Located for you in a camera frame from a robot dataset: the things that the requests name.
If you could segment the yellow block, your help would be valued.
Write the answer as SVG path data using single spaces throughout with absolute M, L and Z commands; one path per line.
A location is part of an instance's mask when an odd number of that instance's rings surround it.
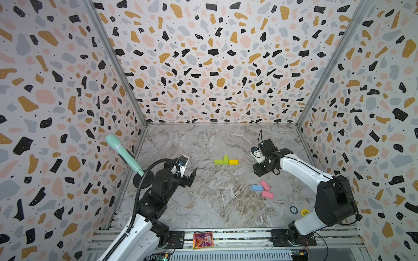
M 239 161 L 237 159 L 230 159 L 228 161 L 228 164 L 229 165 L 238 165 L 239 164 Z

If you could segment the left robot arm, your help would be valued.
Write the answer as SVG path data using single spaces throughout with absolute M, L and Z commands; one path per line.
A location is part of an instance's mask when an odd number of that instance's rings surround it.
M 100 261 L 143 261 L 169 245 L 169 227 L 159 222 L 178 187 L 190 187 L 197 169 L 185 175 L 189 158 L 160 159 L 146 169 L 137 187 L 132 215 Z

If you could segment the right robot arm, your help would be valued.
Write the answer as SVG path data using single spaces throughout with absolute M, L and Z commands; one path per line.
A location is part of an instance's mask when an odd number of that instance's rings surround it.
M 253 165 L 254 174 L 261 177 L 270 172 L 276 175 L 286 171 L 316 194 L 314 210 L 289 223 L 288 229 L 280 236 L 273 236 L 273 242 L 293 246 L 304 244 L 315 232 L 359 215 L 349 180 L 344 176 L 332 176 L 300 159 L 289 149 L 278 149 L 270 139 L 250 149 L 257 160 Z

